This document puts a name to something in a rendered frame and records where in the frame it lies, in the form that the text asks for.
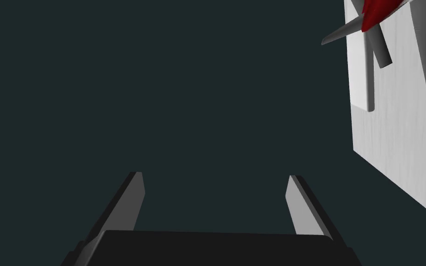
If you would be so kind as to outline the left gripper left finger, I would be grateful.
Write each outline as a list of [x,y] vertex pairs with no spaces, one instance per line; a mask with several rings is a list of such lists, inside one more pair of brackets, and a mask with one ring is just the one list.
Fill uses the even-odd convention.
[[106,230],[133,230],[144,196],[142,173],[130,172],[93,225],[85,242],[91,242]]

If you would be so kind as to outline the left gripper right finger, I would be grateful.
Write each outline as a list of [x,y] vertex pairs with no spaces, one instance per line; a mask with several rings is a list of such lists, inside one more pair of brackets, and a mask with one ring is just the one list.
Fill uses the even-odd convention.
[[289,176],[285,199],[297,235],[334,238],[316,196],[302,176]]

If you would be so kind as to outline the red chair with grey legs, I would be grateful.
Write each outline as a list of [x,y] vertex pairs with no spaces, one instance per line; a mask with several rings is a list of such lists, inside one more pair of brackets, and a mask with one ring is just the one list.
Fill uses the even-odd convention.
[[321,41],[346,39],[350,104],[375,109],[374,67],[392,64],[380,23],[412,0],[344,0],[346,23]]

